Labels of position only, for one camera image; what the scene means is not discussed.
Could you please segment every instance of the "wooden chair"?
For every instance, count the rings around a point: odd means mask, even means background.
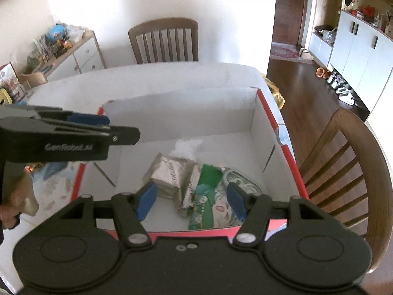
[[[183,51],[184,51],[184,59],[188,61],[188,48],[187,48],[187,34],[186,30],[191,29],[191,45],[192,45],[192,56],[193,61],[198,61],[198,23],[191,19],[186,19],[182,17],[169,17],[166,19],[158,19],[148,21],[142,24],[133,27],[128,31],[128,37],[130,38],[132,50],[134,51],[135,59],[138,64],[142,64],[142,54],[141,50],[139,49],[137,36],[143,36],[143,44],[146,52],[147,62],[151,63],[151,57],[149,52],[149,46],[147,43],[146,34],[150,33],[152,47],[153,47],[153,55],[154,61],[158,62],[158,53],[157,53],[157,45],[156,39],[154,36],[154,32],[158,31],[159,40],[160,40],[160,49],[162,55],[162,61],[166,62],[167,58],[165,56],[165,46],[164,46],[164,39],[163,39],[163,31],[168,38],[168,53],[169,53],[169,60],[173,62],[173,50],[172,50],[172,38],[170,36],[170,30],[174,29],[174,39],[176,43],[176,58],[177,61],[180,61],[180,43],[179,43],[179,33],[178,29],[182,29],[183,31]]]
[[[338,216],[344,212],[355,208],[365,199],[368,199],[368,212],[345,221],[343,224],[348,228],[354,227],[360,222],[368,219],[367,232],[362,235],[371,247],[373,259],[369,273],[374,271],[386,252],[393,228],[393,191],[392,181],[385,157],[381,148],[367,126],[352,112],[339,108],[333,113],[325,130],[319,140],[311,150],[300,167],[300,174],[304,178],[311,170],[320,155],[323,147],[328,145],[338,132],[346,138],[346,144],[340,148],[317,172],[307,181],[306,187],[317,181],[326,173],[343,154],[351,147],[355,158],[331,176],[322,185],[309,193],[310,200],[314,202],[315,197],[322,192],[326,192],[329,187],[346,175],[357,163],[359,163],[362,175],[351,181],[349,184],[339,188],[333,194],[329,194],[317,204],[318,207],[325,208],[333,202],[341,204],[342,197],[355,188],[364,179],[366,193],[351,200],[344,202],[342,206],[335,208],[329,214]]]

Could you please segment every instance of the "doormat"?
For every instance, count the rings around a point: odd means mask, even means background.
[[[272,42],[272,48],[270,49],[270,58],[275,60],[314,64],[314,61],[302,59],[299,56],[299,51],[296,49],[295,45],[289,45],[284,43]]]

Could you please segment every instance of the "yellow object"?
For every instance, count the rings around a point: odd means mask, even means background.
[[[262,77],[268,85],[270,92],[272,92],[272,96],[276,101],[278,108],[281,110],[285,104],[285,99],[282,97],[280,91],[278,90],[278,87],[275,86],[275,84],[271,80],[269,80],[265,74],[262,74]]]
[[[5,89],[0,89],[0,105],[3,104],[12,104],[12,100]]]

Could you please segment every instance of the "white cabinet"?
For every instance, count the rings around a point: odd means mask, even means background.
[[[323,41],[318,35],[313,33],[309,45],[309,51],[325,66],[327,67],[332,53],[332,47]]]
[[[46,72],[20,73],[18,77],[23,81],[29,81],[30,85],[34,87],[76,74],[105,68],[95,34],[91,30],[87,30],[82,39],[76,42],[65,54],[57,59],[50,60],[46,65],[51,67]]]
[[[356,93],[371,112],[393,68],[393,42],[375,31],[370,56]]]
[[[48,82],[80,74],[73,54],[67,57],[48,77]]]
[[[355,19],[354,22],[355,28],[353,34],[355,38],[348,54],[345,68],[342,71],[342,76],[356,90],[371,52],[371,46],[375,39],[375,29],[362,23],[359,19]]]
[[[354,17],[348,13],[341,12],[335,44],[330,58],[330,64],[340,73],[344,71],[353,40],[355,39],[355,26]]]

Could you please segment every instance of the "cardboard box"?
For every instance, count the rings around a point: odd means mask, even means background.
[[[113,125],[138,127],[141,139],[134,146],[111,147],[106,161],[82,165],[72,199],[91,194],[96,201],[109,200],[121,192],[138,191],[157,153],[170,153],[181,138],[201,139],[200,162],[240,170],[264,183],[275,201],[288,201],[293,195],[308,198],[288,145],[280,143],[279,126],[257,88],[194,89],[145,95],[110,101],[100,113],[106,114]],[[239,228],[187,231],[188,221],[175,212],[173,201],[158,197],[142,224],[148,232],[153,232],[152,238],[168,234],[232,237]],[[285,223],[271,222],[270,229]],[[112,220],[97,220],[97,225],[114,230]]]

